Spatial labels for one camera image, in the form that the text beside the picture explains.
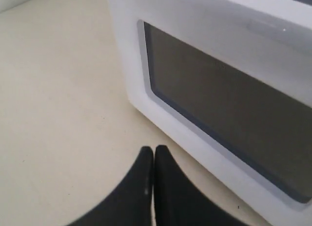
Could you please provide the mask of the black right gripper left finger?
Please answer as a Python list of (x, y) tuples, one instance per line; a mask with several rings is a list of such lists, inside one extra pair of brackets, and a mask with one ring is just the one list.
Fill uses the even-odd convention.
[(154, 154), (144, 146), (133, 165), (114, 190), (71, 226), (152, 225)]

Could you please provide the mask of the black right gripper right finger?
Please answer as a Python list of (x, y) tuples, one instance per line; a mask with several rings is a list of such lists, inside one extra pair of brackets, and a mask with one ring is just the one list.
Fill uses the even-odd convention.
[(165, 145), (155, 150), (154, 208), (158, 226), (244, 225), (188, 179)]

